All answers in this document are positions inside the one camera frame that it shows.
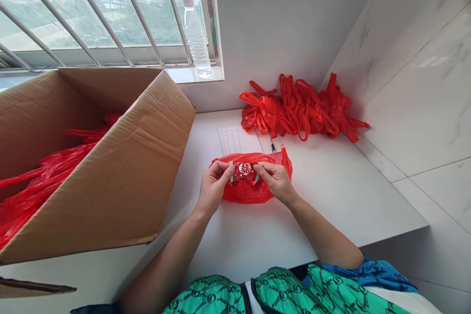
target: white desk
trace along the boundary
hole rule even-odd
[[[138,245],[0,267],[0,276],[77,287],[74,293],[0,299],[0,313],[63,314],[87,304],[110,303],[131,274],[157,253],[196,204],[201,175],[223,155],[219,128],[240,124],[240,110],[198,114],[190,133],[160,236]],[[265,153],[269,139],[259,136]],[[296,190],[355,244],[363,246],[425,227],[427,223],[343,136],[285,136]],[[316,259],[290,212],[277,200],[261,205],[223,202],[211,220],[186,281],[218,273],[242,282],[271,266]]]
[[[219,128],[240,124],[241,110],[197,114],[177,176],[167,215],[198,198],[202,173],[223,156]],[[264,153],[269,139],[259,134]],[[278,137],[293,164],[297,192],[357,246],[427,226],[362,153],[341,135],[335,140],[311,135]],[[272,266],[290,268],[316,260],[289,210],[271,199],[260,205],[223,202],[209,223],[186,281],[220,274],[235,282],[256,277]]]

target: plastic water bottle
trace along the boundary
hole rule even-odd
[[[211,77],[211,63],[205,29],[195,11],[195,1],[183,0],[183,6],[185,7],[185,33],[196,72],[202,79],[208,79]]]

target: cardboard box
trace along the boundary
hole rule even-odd
[[[78,145],[67,129],[94,129],[112,112],[125,114],[0,251],[0,264],[156,238],[195,117],[161,69],[61,68],[2,92],[0,179]],[[1,188],[0,201],[26,184]],[[0,297],[68,290],[0,279]]]

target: candy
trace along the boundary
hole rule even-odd
[[[254,169],[254,164],[256,163],[250,164],[230,161],[229,164],[235,167],[234,174],[231,175],[231,183],[247,180],[253,185],[259,181],[260,176]]]

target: white wall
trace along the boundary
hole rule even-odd
[[[242,108],[253,79],[281,73],[319,85],[368,0],[217,0],[224,82],[182,86],[198,112]]]
[[[357,147],[430,224],[367,254],[471,313],[470,0],[369,0],[332,71],[372,125]]]

